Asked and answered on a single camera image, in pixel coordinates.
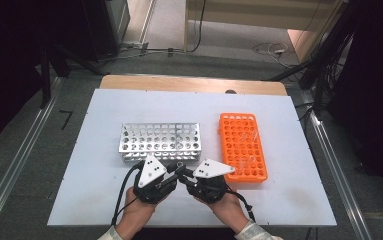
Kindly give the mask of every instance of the floor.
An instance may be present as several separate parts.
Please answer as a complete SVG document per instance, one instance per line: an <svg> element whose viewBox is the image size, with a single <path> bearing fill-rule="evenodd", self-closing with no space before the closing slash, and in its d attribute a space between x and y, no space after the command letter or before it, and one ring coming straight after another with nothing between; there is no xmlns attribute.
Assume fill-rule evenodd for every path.
<svg viewBox="0 0 383 240"><path fill-rule="evenodd" d="M158 13L167 9L169 2L171 1L158 0L154 6L155 11L152 15L154 19L149 22L144 38L144 41L148 41L152 48L181 47L183 34L180 31L155 30L155 26L166 26L166 24L157 24L155 19L161 18ZM263 38L250 34L252 38L248 38L245 49L240 49L242 45L236 43L245 42L242 39L238 41L234 39L230 41L210 40L206 33L211 27L215 28L211 24L203 25L201 48L193 55L178 54L167 57L167 54L151 54L139 58L115 59L104 63L102 69L110 71L112 74L155 74L258 80L267 79L283 72L286 67L281 63L298 64L284 30L259 29L263 33L261 34ZM233 32L245 35L244 32L241 32L245 30L236 28L236 26L222 26L221 30L231 32L231 35ZM265 42L285 43L288 46L289 54L281 56L279 58L281 63L278 63L269 54L263 55L253 51L252 44ZM262 48L259 50L263 53L267 51L267 49ZM49 228L46 226L92 93L101 82L101 76L95 76L77 65L73 65L72 68L73 71L68 79L60 79L57 99L45 125L40 130L35 145L29 152L11 194L0 212L0 239L96 239L108 228L107 226L93 228ZM301 74L296 74L281 81L286 86L295 105L304 103L302 92L296 84L300 76ZM0 181L16 157L17 150L21 147L23 139L36 119L40 100L41 94L37 93L0 135ZM73 112L65 128L63 125L66 122L66 114L63 111ZM296 111L299 116L303 116L306 109L298 107ZM322 112L322 114L323 124L365 217L372 236L371 239L383 239L383 179L369 176L363 171L355 171L358 160L352 151L349 137L344 129L334 123L327 112ZM330 204L338 224L336 227L320 228L319 239L357 239L331 170L326 163L322 145L319 143L310 122L307 124L303 122L302 127L307 129L307 140L318 164L325 190L330 196ZM284 239L305 239L308 229L269 226L267 230ZM137 239L152 239L154 234L162 234L163 231L162 229L144 229L137 236ZM199 232L206 230L200 229L199 232L196 232L192 229L182 229L182 231L180 234L183 234L183 239L200 239ZM211 232L211 234L217 234L217 237L230 236L231 234L223 230L213 231L215 232Z"/></svg>

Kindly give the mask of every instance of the white tabletop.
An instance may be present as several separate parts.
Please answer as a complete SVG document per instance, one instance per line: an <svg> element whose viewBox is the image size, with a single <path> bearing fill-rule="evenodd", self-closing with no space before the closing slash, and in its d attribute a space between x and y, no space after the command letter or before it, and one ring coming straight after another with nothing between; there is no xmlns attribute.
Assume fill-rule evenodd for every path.
<svg viewBox="0 0 383 240"><path fill-rule="evenodd" d="M223 112L252 113L257 119L269 177L261 184L233 185L253 205L257 223L336 225L290 97L105 89L96 89L91 99L48 225L110 224L122 181L132 166L118 152L122 123L199 123L201 160L220 161L218 126ZM195 169L198 164L187 166ZM132 186L135 174L127 186ZM178 182L147 226L223 224Z"/></svg>

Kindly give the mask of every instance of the silver test tube rack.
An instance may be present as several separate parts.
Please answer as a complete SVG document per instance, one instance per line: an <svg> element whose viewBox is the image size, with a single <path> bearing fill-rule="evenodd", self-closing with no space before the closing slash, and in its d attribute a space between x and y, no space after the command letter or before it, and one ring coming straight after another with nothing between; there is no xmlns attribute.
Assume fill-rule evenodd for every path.
<svg viewBox="0 0 383 240"><path fill-rule="evenodd" d="M198 123L124 123L119 153L125 162L159 159L198 161L201 155Z"/></svg>

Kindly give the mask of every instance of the sleeve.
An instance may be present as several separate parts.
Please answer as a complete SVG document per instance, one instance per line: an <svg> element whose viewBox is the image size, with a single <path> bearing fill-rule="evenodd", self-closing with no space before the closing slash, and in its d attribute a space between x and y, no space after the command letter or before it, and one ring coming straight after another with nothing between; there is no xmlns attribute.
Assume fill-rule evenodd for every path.
<svg viewBox="0 0 383 240"><path fill-rule="evenodd" d="M280 237L270 235L252 220L248 221L244 229L235 235L235 238L238 240L282 240Z"/></svg>
<svg viewBox="0 0 383 240"><path fill-rule="evenodd" d="M116 230L113 226L110 227L110 229L104 233L103 236L101 236L98 240L123 240L119 234L117 234Z"/></svg>

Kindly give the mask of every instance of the human hand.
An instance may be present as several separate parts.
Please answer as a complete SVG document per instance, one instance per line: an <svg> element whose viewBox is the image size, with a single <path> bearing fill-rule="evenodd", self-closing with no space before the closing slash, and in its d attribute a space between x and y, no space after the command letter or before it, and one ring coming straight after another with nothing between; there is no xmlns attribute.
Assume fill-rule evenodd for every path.
<svg viewBox="0 0 383 240"><path fill-rule="evenodd" d="M212 204L207 204L196 197L194 198L207 205L216 217L235 233L241 232L248 222L241 208L239 199L233 194L226 193L220 201Z"/></svg>
<svg viewBox="0 0 383 240"><path fill-rule="evenodd" d="M125 205L134 201L135 198L136 195L134 194L133 187L130 187L126 191ZM116 226L116 232L124 240L132 239L132 237L147 224L159 203L144 203L137 198L123 210L123 216Z"/></svg>

